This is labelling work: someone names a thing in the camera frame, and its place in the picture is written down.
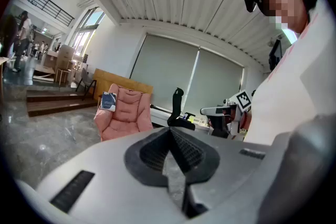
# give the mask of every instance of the black metal railing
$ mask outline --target black metal railing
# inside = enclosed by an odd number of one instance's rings
[[[45,13],[49,14],[53,18],[57,19],[61,23],[69,26],[74,19],[70,14],[61,9],[51,0],[28,0],[34,6],[42,9]]]

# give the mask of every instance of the gray window shade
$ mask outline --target gray window shade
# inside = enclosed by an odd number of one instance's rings
[[[154,86],[151,103],[173,110],[177,87],[186,92],[198,48],[179,41],[147,35],[131,79]]]
[[[239,91],[243,68],[211,52],[200,50],[183,112],[205,119],[201,108],[223,104]]]

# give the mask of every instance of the black monitor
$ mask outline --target black monitor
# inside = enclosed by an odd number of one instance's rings
[[[280,62],[280,59],[282,58],[282,48],[281,48],[281,41],[280,39],[277,39],[275,41],[275,44],[269,53],[269,69],[273,70],[277,66],[277,64]]]

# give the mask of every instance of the stairs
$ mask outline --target stairs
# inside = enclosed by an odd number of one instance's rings
[[[27,91],[27,111],[30,117],[97,106],[92,94],[83,92]]]

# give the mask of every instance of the dark hair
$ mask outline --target dark hair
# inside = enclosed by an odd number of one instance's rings
[[[21,13],[21,22],[19,24],[19,31],[21,31],[22,27],[23,27],[23,23],[25,22],[25,20],[28,19],[28,12],[24,11]]]

